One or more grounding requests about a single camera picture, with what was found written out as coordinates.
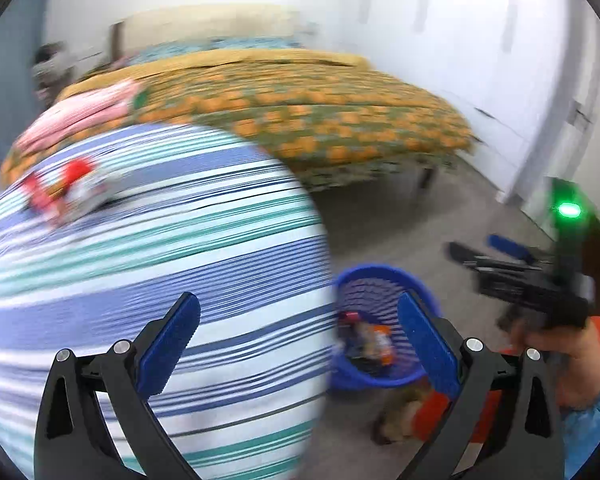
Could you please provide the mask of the right hand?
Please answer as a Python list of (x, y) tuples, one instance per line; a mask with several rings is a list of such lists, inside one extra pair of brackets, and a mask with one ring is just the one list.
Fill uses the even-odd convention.
[(581, 328), (535, 330), (518, 308), (509, 307), (496, 326), (506, 333), (513, 354), (533, 348), (558, 357), (555, 393), (559, 405), (582, 411), (600, 398), (600, 318), (591, 316)]

